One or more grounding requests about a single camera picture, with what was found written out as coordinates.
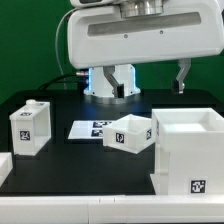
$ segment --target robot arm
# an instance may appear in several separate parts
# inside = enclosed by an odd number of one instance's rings
[[[71,0],[71,64],[94,68],[180,60],[176,92],[195,57],[224,48],[223,0]]]

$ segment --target white robot casing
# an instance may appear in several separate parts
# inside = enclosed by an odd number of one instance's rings
[[[121,18],[118,5],[77,10],[68,24],[70,62],[90,68],[217,55],[223,8],[220,0],[167,0],[164,13],[137,18]]]

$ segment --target white box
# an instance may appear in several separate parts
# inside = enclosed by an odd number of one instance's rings
[[[51,138],[50,103],[26,101],[10,116],[14,153],[35,156]]]
[[[0,153],[0,187],[12,170],[11,153]]]
[[[103,127],[104,146],[137,154],[154,142],[149,118],[130,114]]]
[[[224,194],[224,119],[213,109],[152,111],[157,194]]]

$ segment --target black table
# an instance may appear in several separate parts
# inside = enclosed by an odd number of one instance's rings
[[[151,117],[152,108],[207,108],[224,115],[224,105],[205,91],[145,90],[121,105],[87,102],[77,91],[23,91],[0,106],[0,152],[12,152],[9,115],[27,99],[51,103],[52,138],[35,156],[13,156],[13,170],[0,196],[152,195],[154,145],[139,154],[104,147],[102,140],[68,140],[74,120],[116,120],[128,114]]]

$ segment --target black cable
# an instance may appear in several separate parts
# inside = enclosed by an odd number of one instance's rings
[[[50,82],[44,83],[43,85],[39,86],[39,87],[38,87],[38,90],[45,90],[45,89],[47,89],[48,86],[50,86],[51,84],[53,84],[53,83],[55,83],[55,82],[57,82],[57,81],[59,81],[59,80],[61,80],[61,79],[68,78],[68,77],[76,77],[76,78],[77,78],[76,75],[71,75],[71,74],[69,74],[69,75],[59,76],[59,77],[56,77],[56,78],[52,79]]]

